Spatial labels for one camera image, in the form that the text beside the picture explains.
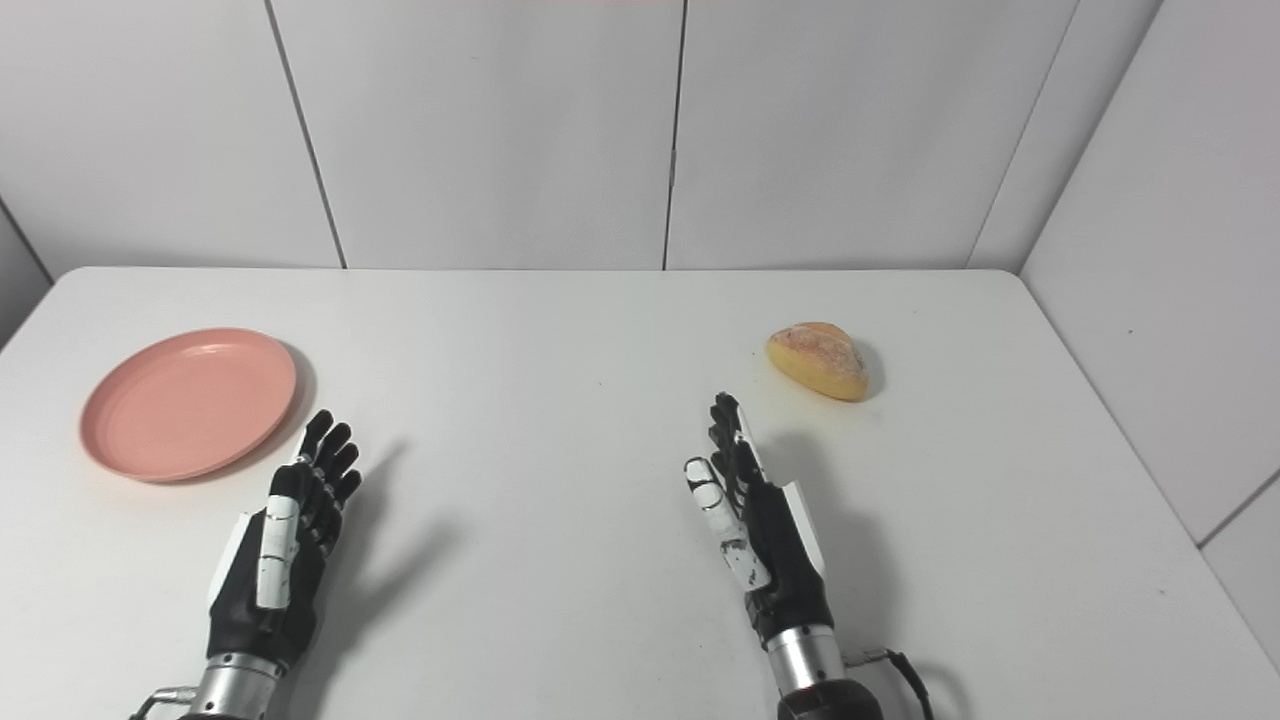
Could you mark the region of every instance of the metal connector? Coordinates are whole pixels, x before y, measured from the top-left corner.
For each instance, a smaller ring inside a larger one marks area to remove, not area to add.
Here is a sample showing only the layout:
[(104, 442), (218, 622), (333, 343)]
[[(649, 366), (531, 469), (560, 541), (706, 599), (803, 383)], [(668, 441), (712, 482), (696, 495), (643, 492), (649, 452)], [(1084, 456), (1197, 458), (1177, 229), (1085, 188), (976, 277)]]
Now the metal connector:
[(147, 712), (157, 705), (191, 705), (196, 700), (196, 688), (192, 685), (180, 685), (175, 688), (160, 688), (151, 693), (151, 697), (142, 701), (142, 707), (133, 715), (129, 715), (129, 720), (146, 720)]

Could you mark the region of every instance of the white finger segment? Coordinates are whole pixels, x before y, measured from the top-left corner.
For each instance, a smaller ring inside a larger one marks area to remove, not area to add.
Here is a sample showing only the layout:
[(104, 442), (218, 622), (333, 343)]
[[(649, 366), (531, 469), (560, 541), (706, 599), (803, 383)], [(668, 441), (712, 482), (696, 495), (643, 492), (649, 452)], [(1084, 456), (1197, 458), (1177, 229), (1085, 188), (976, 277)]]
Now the white finger segment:
[(703, 511), (703, 518), (712, 529), (712, 536), (719, 542), (721, 555), (728, 564), (733, 577), (746, 592), (768, 585), (772, 580), (768, 568), (751, 548), (746, 525), (733, 511), (724, 497), (724, 489), (712, 471), (710, 462), (695, 457), (685, 464), (685, 478), (692, 488), (694, 501)]

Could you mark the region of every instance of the black robotic glove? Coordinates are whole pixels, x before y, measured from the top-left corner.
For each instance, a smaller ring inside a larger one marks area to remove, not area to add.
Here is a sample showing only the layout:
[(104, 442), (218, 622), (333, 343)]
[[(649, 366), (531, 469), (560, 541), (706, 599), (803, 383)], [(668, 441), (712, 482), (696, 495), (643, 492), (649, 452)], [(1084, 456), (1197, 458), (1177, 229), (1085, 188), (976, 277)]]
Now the black robotic glove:
[(351, 428), (334, 425), (328, 410), (307, 423), (297, 459), (271, 479), (266, 507), (241, 518), (219, 562), (204, 679), (157, 691), (133, 720), (156, 702), (189, 705), (184, 720), (262, 720), (276, 683), (316, 632), (320, 579), (361, 483), (349, 441)]
[(748, 616), (782, 694), (778, 719), (882, 720), (870, 691), (845, 676), (800, 487), (769, 482), (733, 396), (716, 396), (709, 434), (716, 452), (709, 462), (686, 462), (685, 479), (746, 592)]

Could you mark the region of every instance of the cable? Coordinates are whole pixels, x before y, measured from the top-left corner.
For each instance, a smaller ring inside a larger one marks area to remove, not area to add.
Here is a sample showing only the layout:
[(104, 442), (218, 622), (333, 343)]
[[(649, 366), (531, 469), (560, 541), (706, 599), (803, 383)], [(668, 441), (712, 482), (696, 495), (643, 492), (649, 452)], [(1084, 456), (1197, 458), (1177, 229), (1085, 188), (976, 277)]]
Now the cable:
[(863, 665), (870, 665), (881, 660), (888, 660), (890, 665), (906, 680), (906, 684), (911, 685), (915, 700), (920, 702), (920, 711), (924, 714), (924, 720), (933, 720), (933, 705), (929, 702), (929, 689), (924, 687), (924, 680), (920, 679), (920, 674), (911, 666), (911, 661), (901, 652), (881, 647), (858, 656), (846, 656), (845, 667), (861, 667)]
[(920, 679), (920, 674), (915, 671), (915, 667), (911, 667), (911, 661), (901, 652), (890, 650), (886, 653), (886, 657), (902, 675), (906, 684), (911, 685), (915, 698), (920, 701), (920, 711), (924, 714), (924, 720), (933, 720), (933, 705), (929, 703), (929, 689), (924, 687), (924, 680)]

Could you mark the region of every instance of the pink plate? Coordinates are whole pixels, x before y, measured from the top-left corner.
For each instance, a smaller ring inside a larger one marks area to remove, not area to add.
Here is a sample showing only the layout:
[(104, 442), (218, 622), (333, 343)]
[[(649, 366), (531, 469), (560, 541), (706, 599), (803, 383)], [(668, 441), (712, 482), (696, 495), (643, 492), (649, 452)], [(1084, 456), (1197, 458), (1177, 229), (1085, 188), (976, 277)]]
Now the pink plate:
[(195, 478), (266, 439), (296, 384), (289, 351), (265, 334), (183, 333), (140, 351), (99, 383), (81, 416), (81, 442), (122, 475)]

